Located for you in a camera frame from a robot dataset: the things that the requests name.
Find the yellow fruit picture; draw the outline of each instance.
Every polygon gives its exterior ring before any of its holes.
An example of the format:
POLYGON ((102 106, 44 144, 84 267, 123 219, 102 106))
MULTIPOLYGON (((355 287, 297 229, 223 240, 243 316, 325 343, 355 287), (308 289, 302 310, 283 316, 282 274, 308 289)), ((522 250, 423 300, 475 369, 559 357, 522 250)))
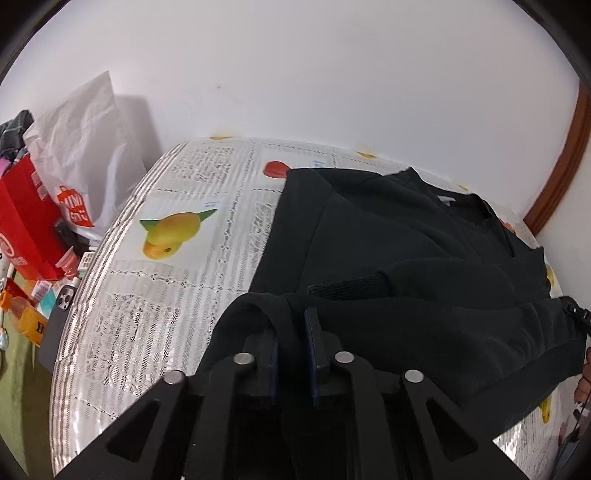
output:
POLYGON ((552 408, 552 396, 547 397, 542 401, 538 408, 542 411, 542 421, 548 423, 550 421, 550 412, 552 408))
POLYGON ((140 220, 140 224, 147 232, 143 248, 144 255, 152 260, 162 260, 174 255, 183 242, 197 235, 201 222, 216 211, 181 212, 160 220, 140 220))
POLYGON ((550 287, 554 287, 554 285, 556 284, 556 277, 554 276, 552 267, 548 264, 546 264, 546 276, 548 277, 548 281, 550 282, 550 287))

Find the brown wooden trim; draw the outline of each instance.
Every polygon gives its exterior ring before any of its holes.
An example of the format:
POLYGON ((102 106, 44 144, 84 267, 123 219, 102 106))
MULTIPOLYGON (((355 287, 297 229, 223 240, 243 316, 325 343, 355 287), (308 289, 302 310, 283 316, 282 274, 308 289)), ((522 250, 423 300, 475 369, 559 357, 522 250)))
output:
POLYGON ((579 98, 574 109, 573 122, 560 154, 544 189, 524 218, 534 235, 540 233, 569 189, 577 173, 591 134, 591 98, 585 86, 579 86, 579 98))

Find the human hand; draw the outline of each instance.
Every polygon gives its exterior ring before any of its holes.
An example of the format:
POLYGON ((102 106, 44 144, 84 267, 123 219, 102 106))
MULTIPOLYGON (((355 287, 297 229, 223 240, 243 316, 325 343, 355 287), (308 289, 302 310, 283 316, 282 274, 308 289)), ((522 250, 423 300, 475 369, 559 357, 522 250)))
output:
POLYGON ((587 349, 586 362, 583 365, 583 377, 574 391, 575 402, 584 403, 591 391, 591 348, 587 349))

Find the red box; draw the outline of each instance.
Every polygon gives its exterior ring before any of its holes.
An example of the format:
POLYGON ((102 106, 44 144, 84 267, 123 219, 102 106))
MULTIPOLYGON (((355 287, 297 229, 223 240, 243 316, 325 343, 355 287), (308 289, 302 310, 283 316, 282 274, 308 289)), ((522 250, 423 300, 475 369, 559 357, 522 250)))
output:
POLYGON ((59 207, 26 155, 0 179, 0 249, 28 280, 59 280, 66 246, 53 228, 59 207))

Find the black garment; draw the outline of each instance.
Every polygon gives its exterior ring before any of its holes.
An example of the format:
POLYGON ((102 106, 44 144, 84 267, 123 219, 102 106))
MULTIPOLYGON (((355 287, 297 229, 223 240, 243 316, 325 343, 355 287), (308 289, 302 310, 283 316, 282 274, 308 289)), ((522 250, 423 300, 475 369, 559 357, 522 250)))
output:
POLYGON ((14 161, 20 149, 25 146, 22 136, 32 124, 31 112, 23 110, 12 120, 0 125, 0 157, 14 161))
POLYGON ((582 369, 585 335, 549 298, 542 249, 476 195, 412 169, 290 171, 251 291, 219 320, 200 370, 270 322, 281 373, 303 381, 313 306, 345 349, 380 370, 423 371, 493 438, 582 369))

